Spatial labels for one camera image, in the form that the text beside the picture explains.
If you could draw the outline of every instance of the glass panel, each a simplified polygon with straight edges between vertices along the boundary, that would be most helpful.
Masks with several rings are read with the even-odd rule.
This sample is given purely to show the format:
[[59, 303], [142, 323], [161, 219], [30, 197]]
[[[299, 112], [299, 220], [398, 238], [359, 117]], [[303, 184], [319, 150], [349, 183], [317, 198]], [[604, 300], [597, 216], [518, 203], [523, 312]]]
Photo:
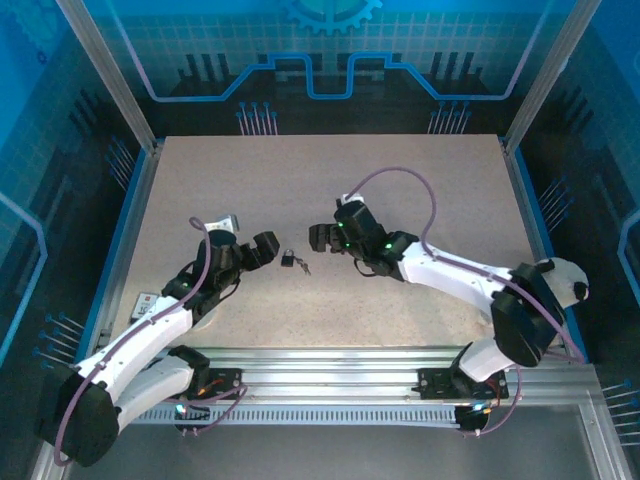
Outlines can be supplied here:
[[604, 386], [640, 381], [639, 21], [603, 0], [521, 145], [549, 248], [589, 275], [575, 313]]
[[[24, 479], [42, 379], [72, 360], [65, 327], [82, 331], [138, 146], [55, 2], [1, 3], [0, 477]], [[80, 327], [45, 321], [61, 312]]]
[[284, 134], [502, 134], [573, 3], [88, 5], [164, 136], [275, 133], [247, 120], [274, 113]]

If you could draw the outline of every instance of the key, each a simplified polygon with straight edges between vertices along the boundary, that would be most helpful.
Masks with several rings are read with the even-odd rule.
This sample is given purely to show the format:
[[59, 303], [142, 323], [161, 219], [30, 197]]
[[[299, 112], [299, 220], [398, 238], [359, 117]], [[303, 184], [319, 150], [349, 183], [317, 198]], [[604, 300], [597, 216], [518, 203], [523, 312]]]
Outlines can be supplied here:
[[293, 255], [293, 250], [285, 250], [284, 254], [282, 255], [282, 261], [280, 262], [280, 265], [283, 267], [293, 267], [293, 260], [296, 257]]
[[300, 265], [300, 267], [302, 267], [302, 270], [306, 275], [311, 275], [311, 272], [309, 271], [309, 265], [307, 264], [307, 262], [305, 262], [304, 260], [298, 257], [293, 257], [293, 259], [296, 261], [298, 265]]

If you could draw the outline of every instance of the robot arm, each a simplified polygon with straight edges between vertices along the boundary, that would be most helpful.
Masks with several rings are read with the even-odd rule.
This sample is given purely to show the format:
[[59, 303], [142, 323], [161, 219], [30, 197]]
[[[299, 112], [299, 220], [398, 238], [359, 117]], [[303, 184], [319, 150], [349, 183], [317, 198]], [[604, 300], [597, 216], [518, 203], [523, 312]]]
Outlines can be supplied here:
[[469, 383], [484, 382], [514, 363], [536, 366], [556, 336], [540, 312], [509, 285], [530, 294], [560, 325], [565, 320], [563, 309], [588, 294], [586, 275], [570, 262], [555, 259], [564, 267], [564, 280], [560, 280], [554, 260], [535, 266], [521, 264], [516, 269], [482, 265], [428, 244], [427, 251], [415, 235], [387, 232], [357, 194], [337, 203], [336, 223], [309, 229], [314, 251], [324, 252], [328, 245], [332, 253], [350, 254], [356, 266], [362, 263], [369, 267], [372, 274], [365, 276], [388, 276], [437, 288], [492, 318], [495, 337], [467, 346], [452, 366], [452, 381], [461, 380], [458, 390], [469, 391], [462, 384], [468, 387]]
[[[219, 305], [226, 298], [221, 294], [239, 284], [242, 272], [270, 263], [280, 246], [272, 232], [256, 235], [254, 248], [238, 245], [235, 216], [205, 227], [210, 243], [206, 272], [206, 242], [202, 241], [196, 259], [167, 283], [144, 317], [93, 356], [75, 366], [56, 364], [45, 378], [36, 435], [52, 445], [65, 424], [63, 415], [85, 385], [65, 424], [61, 445], [61, 451], [80, 465], [98, 461], [120, 432], [153, 405], [179, 394], [187, 399], [207, 398], [199, 394], [209, 382], [209, 361], [195, 350], [175, 347], [143, 369]], [[200, 278], [204, 278], [201, 287], [187, 298]], [[171, 309], [183, 299], [187, 300], [184, 305]], [[164, 311], [165, 315], [156, 318]]]

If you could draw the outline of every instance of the speckled tabletop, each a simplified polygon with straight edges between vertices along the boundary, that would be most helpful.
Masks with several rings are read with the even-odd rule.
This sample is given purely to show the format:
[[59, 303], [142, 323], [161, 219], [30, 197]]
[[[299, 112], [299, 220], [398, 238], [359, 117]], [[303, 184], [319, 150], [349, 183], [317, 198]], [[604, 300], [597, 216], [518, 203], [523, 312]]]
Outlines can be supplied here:
[[[166, 140], [126, 278], [113, 335], [128, 325], [140, 292], [159, 292], [195, 258], [205, 223], [235, 213], [240, 243], [273, 230], [312, 275], [280, 258], [243, 275], [211, 321], [174, 344], [194, 347], [462, 345], [490, 330], [479, 312], [437, 290], [363, 278], [350, 257], [311, 251], [308, 227], [331, 223], [335, 198], [375, 169], [424, 174], [438, 197], [430, 243], [501, 266], [531, 262], [498, 139], [493, 135], [170, 137]], [[419, 234], [431, 206], [402, 173], [361, 192], [387, 230]]]

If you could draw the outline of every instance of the gray floor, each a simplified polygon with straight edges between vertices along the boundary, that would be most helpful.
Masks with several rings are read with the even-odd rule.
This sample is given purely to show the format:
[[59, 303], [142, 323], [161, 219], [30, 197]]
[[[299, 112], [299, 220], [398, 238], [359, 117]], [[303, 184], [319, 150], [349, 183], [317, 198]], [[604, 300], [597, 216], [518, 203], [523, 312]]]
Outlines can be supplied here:
[[415, 427], [220, 427], [182, 438], [173, 427], [129, 427], [71, 480], [597, 478], [573, 411], [523, 407], [482, 439]]

